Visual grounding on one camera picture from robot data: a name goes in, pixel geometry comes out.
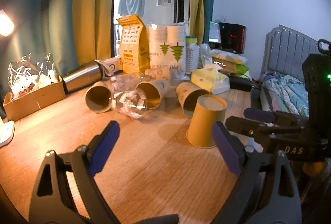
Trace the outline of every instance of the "screw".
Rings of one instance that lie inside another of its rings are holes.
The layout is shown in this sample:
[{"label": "screw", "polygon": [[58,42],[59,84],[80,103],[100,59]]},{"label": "screw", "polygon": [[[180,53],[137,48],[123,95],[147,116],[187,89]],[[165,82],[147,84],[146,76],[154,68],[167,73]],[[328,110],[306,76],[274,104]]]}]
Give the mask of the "screw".
[{"label": "screw", "polygon": [[254,147],[252,147],[252,146],[245,146],[245,151],[247,153],[253,153],[254,152]]},{"label": "screw", "polygon": [[50,155],[53,155],[55,153],[54,150],[50,150],[46,153],[46,157],[49,157]]},{"label": "screw", "polygon": [[77,150],[85,152],[87,150],[87,146],[86,145],[79,146]]},{"label": "screw", "polygon": [[285,152],[283,151],[283,150],[278,150],[278,156],[280,156],[280,157],[285,157]]}]

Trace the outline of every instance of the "desk lamp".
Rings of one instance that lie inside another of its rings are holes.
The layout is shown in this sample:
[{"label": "desk lamp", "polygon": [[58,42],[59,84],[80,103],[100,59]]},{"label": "desk lamp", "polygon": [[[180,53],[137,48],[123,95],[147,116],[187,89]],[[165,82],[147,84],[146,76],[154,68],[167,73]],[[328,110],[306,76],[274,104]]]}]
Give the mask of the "desk lamp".
[{"label": "desk lamp", "polygon": [[[6,15],[5,11],[0,10],[0,34],[8,36],[14,29],[14,23]],[[0,120],[0,147],[11,142],[14,136],[15,124],[14,121],[4,123]]]}]

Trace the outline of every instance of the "wall outlet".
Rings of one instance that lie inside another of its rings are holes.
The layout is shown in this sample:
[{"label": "wall outlet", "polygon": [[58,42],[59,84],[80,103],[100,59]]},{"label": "wall outlet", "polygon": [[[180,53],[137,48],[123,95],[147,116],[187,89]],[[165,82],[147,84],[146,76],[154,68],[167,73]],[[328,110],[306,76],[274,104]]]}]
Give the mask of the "wall outlet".
[{"label": "wall outlet", "polygon": [[222,15],[221,16],[221,21],[224,23],[227,23],[227,15]]}]

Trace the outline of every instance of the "lamp base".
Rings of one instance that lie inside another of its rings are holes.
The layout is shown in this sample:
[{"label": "lamp base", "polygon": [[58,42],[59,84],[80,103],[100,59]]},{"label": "lamp base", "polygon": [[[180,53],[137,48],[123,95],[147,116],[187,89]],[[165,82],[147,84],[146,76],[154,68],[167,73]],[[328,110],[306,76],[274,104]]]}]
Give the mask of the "lamp base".
[{"label": "lamp base", "polygon": [[15,124],[14,121],[4,123],[2,130],[0,130],[0,147],[5,146],[11,142],[14,137]]}]

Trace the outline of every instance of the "wooden tabletop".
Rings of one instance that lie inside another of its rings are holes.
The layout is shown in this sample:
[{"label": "wooden tabletop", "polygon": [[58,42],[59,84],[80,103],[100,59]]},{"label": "wooden tabletop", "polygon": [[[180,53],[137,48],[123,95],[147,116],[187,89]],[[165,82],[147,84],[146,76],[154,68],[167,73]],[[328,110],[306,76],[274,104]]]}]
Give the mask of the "wooden tabletop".
[{"label": "wooden tabletop", "polygon": [[[139,121],[115,111],[95,114],[85,105],[85,92],[19,120],[12,142],[0,148],[0,183],[17,210],[28,218],[34,181],[48,150],[73,151],[116,120],[120,138],[95,181],[121,223],[172,213],[179,214],[180,223],[210,223],[237,179],[217,148],[199,149],[187,141],[190,118],[174,88]],[[250,107],[249,92],[231,89],[219,96],[228,104],[226,118],[242,117]],[[68,174],[77,208],[87,216]]]}]

